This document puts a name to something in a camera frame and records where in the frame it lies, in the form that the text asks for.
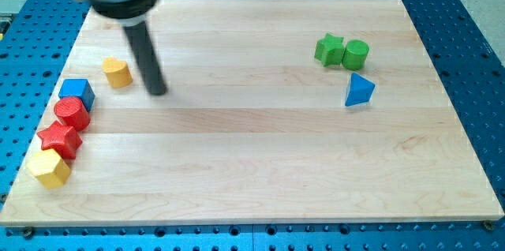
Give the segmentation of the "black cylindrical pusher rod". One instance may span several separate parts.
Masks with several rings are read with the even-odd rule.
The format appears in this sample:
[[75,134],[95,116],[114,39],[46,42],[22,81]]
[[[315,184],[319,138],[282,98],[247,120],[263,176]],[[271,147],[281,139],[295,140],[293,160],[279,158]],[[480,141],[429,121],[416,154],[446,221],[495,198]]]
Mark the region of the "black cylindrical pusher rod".
[[162,96],[167,86],[155,53],[148,27],[144,21],[123,26],[131,51],[140,71],[145,89],[152,96]]

